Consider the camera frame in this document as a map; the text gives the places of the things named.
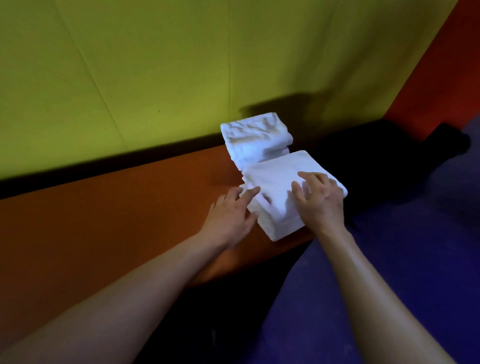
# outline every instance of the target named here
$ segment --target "blue floor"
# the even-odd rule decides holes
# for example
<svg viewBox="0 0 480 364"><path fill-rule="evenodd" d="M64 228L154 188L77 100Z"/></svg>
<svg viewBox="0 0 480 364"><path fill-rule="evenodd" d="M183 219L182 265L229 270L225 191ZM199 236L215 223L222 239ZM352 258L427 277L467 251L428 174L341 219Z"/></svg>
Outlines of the blue floor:
<svg viewBox="0 0 480 364"><path fill-rule="evenodd" d="M466 154L402 200L357 215L350 228L390 287L461 364L480 358L480 118L464 132L472 140ZM240 362L360 363L318 242L293 266Z"/></svg>

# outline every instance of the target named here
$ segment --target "folded towel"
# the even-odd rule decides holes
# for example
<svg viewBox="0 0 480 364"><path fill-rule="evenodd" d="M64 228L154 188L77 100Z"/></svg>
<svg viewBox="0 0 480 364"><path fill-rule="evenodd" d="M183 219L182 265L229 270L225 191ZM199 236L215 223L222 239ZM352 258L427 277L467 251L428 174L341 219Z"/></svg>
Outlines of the folded towel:
<svg viewBox="0 0 480 364"><path fill-rule="evenodd" d="M343 190L344 197L347 196L344 185L304 150L249 165L242 172L244 189L260 186L262 190L248 205L248 210L258 211L258 223L273 241L303 226L291 191L292 181L305 186L305 181L297 174L299 171L325 173L337 182Z"/></svg>
<svg viewBox="0 0 480 364"><path fill-rule="evenodd" d="M257 115L220 125L225 145L239 170L288 154L293 137L277 114Z"/></svg>

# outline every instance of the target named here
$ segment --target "right hand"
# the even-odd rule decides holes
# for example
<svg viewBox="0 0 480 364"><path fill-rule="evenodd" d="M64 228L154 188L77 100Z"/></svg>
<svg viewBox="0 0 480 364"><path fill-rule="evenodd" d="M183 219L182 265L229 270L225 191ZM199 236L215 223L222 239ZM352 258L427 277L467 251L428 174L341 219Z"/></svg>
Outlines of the right hand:
<svg viewBox="0 0 480 364"><path fill-rule="evenodd" d="M310 188L304 191L298 182L292 182L292 194L303 223L317 236L343 232L343 190L336 181L323 173L298 172L298 175Z"/></svg>

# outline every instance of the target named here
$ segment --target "finger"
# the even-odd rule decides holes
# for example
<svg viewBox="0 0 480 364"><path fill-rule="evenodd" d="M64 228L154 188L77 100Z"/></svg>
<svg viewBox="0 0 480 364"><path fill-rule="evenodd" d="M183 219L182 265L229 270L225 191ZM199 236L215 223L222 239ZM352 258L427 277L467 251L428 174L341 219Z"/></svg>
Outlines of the finger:
<svg viewBox="0 0 480 364"><path fill-rule="evenodd" d="M258 220L258 212L252 212L246 219L245 219L245 235L247 235L250 230L255 226Z"/></svg>
<svg viewBox="0 0 480 364"><path fill-rule="evenodd" d="M223 201L225 201L225 197L227 197L226 194L222 194L218 197L218 199L216 200L216 203L218 204L221 204Z"/></svg>
<svg viewBox="0 0 480 364"><path fill-rule="evenodd" d="M228 190L227 197L225 199L235 201L242 191L243 188L241 187L232 187Z"/></svg>
<svg viewBox="0 0 480 364"><path fill-rule="evenodd" d="M328 186L330 184L330 179L325 173L315 173L315 177L325 186Z"/></svg>
<svg viewBox="0 0 480 364"><path fill-rule="evenodd" d="M243 194L242 197L238 199L238 201L247 207L247 205L252 201L252 199L260 192L260 186L257 186L255 188L251 188Z"/></svg>
<svg viewBox="0 0 480 364"><path fill-rule="evenodd" d="M322 183L318 180L314 173L298 172L298 175L307 181L308 186L312 192L318 191Z"/></svg>
<svg viewBox="0 0 480 364"><path fill-rule="evenodd" d="M302 203L307 202L307 199L305 197L305 193L302 190L302 187L296 181L292 182L292 195L293 195L293 199L296 201L300 201Z"/></svg>

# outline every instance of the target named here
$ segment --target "white towel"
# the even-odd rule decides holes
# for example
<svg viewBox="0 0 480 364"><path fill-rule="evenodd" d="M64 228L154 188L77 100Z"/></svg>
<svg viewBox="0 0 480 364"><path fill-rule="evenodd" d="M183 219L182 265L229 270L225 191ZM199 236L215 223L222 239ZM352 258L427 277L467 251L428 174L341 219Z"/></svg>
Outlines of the white towel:
<svg viewBox="0 0 480 364"><path fill-rule="evenodd" d="M248 210L258 211L258 223L272 241L287 236L303 225L293 201L291 183L304 180L299 171L325 173L343 190L347 189L334 176L322 168L306 151L300 150L265 162L249 165L242 172L244 189L260 186L262 190L248 205Z"/></svg>
<svg viewBox="0 0 480 364"><path fill-rule="evenodd" d="M277 114L257 115L220 125L225 145L239 170L290 153L293 137Z"/></svg>

